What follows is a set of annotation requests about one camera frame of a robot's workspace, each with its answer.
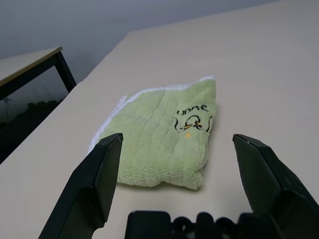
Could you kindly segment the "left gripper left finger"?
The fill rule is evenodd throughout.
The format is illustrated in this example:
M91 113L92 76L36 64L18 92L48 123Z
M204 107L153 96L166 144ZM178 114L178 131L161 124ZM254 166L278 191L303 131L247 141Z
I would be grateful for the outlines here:
M101 139L72 172L39 238L90 239L108 220L123 134Z

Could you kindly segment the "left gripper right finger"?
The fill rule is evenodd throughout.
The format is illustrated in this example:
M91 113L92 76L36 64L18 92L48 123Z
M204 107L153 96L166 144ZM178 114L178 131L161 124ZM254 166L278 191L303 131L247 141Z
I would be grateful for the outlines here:
M252 211L271 215L286 239L317 239L319 206L297 175L260 140L242 134L232 140Z

